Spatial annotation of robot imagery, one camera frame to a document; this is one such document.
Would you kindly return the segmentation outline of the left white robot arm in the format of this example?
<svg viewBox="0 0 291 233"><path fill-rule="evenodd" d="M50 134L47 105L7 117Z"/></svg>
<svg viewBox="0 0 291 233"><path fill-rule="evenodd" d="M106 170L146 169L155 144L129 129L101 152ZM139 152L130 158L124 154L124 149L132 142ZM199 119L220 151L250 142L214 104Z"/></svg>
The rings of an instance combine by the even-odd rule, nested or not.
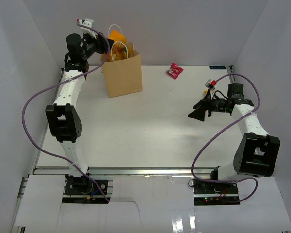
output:
<svg viewBox="0 0 291 233"><path fill-rule="evenodd" d="M65 55L63 78L65 84L60 87L59 95L52 105L45 109L52 136L62 146L69 160L67 181L81 193L87 194L93 188L93 182L87 178L89 168L82 155L78 138L82 133L81 119L75 105L89 70L88 58L94 53L107 54L114 44L112 39L101 35L91 36L71 34L66 38L68 53Z"/></svg>

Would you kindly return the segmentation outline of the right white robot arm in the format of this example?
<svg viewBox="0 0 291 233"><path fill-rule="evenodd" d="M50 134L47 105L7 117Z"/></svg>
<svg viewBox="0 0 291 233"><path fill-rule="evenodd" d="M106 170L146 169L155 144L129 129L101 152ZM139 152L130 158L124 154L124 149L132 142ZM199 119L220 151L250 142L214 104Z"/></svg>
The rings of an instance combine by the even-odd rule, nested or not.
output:
<svg viewBox="0 0 291 233"><path fill-rule="evenodd" d="M188 117L205 121L213 112L229 113L242 134L241 142L233 161L219 166L211 172L209 187L216 194L222 193L227 181L236 181L244 177L272 176L280 148L278 137L271 136L260 124L254 114L254 105L243 94L243 84L229 84L227 96L217 97L207 91Z"/></svg>

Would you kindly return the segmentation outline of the large orange candy bag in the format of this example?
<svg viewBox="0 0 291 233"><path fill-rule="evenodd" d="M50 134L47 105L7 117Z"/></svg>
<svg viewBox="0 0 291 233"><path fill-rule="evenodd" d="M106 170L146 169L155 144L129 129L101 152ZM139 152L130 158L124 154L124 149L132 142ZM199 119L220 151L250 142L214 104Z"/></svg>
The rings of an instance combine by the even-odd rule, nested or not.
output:
<svg viewBox="0 0 291 233"><path fill-rule="evenodd" d="M112 30L108 33L108 39L114 40L114 44L110 46L106 62L124 60L134 56L133 43L129 42L122 32Z"/></svg>

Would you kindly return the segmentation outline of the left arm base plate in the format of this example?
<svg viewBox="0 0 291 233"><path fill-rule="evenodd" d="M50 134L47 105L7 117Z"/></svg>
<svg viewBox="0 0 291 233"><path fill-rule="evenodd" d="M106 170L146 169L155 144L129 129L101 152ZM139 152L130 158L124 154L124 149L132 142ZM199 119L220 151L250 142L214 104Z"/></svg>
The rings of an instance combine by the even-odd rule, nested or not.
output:
<svg viewBox="0 0 291 233"><path fill-rule="evenodd" d="M101 195L99 188L106 195L108 188L108 180L96 180L97 185L92 181L79 181L79 182L66 182L65 194L66 195Z"/></svg>

